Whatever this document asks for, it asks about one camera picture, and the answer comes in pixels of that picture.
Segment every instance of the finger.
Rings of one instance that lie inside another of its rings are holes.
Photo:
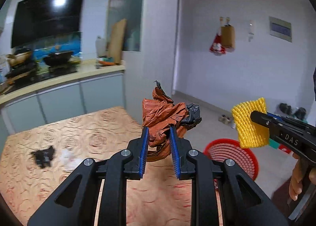
[[[312,184],[316,184],[316,168],[313,168],[309,173],[309,179],[311,180]]]
[[[291,178],[291,186],[296,194],[299,195],[302,193],[303,185],[301,182],[297,182],[294,177]]]
[[[297,154],[295,154],[295,153],[293,153],[292,157],[294,157],[295,159],[299,159],[299,158],[300,158],[300,157],[299,157]]]
[[[295,167],[294,167],[293,173],[292,173],[292,177],[294,177],[297,182],[300,182],[303,179],[300,160],[297,161],[297,163],[295,164]]]
[[[298,195],[295,193],[293,187],[292,187],[292,183],[290,183],[290,186],[289,186],[289,194],[290,194],[290,197],[296,201],[297,200],[297,197]]]

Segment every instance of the yellow foam net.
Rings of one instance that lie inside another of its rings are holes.
[[[252,122],[250,119],[251,112],[255,110],[267,113],[264,98],[241,103],[232,109],[242,149],[258,148],[269,144],[269,129]]]

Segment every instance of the kitchen cabinet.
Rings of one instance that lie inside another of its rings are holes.
[[[115,106],[124,106],[123,74],[81,81],[87,113]]]
[[[38,97],[47,123],[84,114],[79,83],[40,92]]]
[[[45,124],[36,95],[13,102],[6,109],[17,133]]]
[[[0,156],[1,156],[5,141],[7,140],[8,136],[9,136],[9,132],[8,132],[7,127],[5,126],[5,123],[0,115]]]

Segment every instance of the silver bolt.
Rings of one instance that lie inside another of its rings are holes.
[[[131,152],[129,150],[122,150],[121,155],[122,156],[129,156]]]
[[[198,151],[197,150],[190,150],[189,151],[189,155],[190,156],[197,156],[198,155]]]
[[[233,165],[235,165],[235,161],[234,161],[233,159],[227,159],[227,160],[226,160],[226,164],[227,164],[228,166],[233,166]]]
[[[86,166],[92,165],[93,160],[91,158],[87,158],[85,161],[83,161],[83,164]]]

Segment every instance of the red basket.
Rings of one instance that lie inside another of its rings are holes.
[[[250,149],[242,149],[238,141],[232,139],[218,139],[209,143],[204,154],[212,160],[223,162],[233,159],[239,166],[255,180],[258,176],[259,166],[254,153]]]

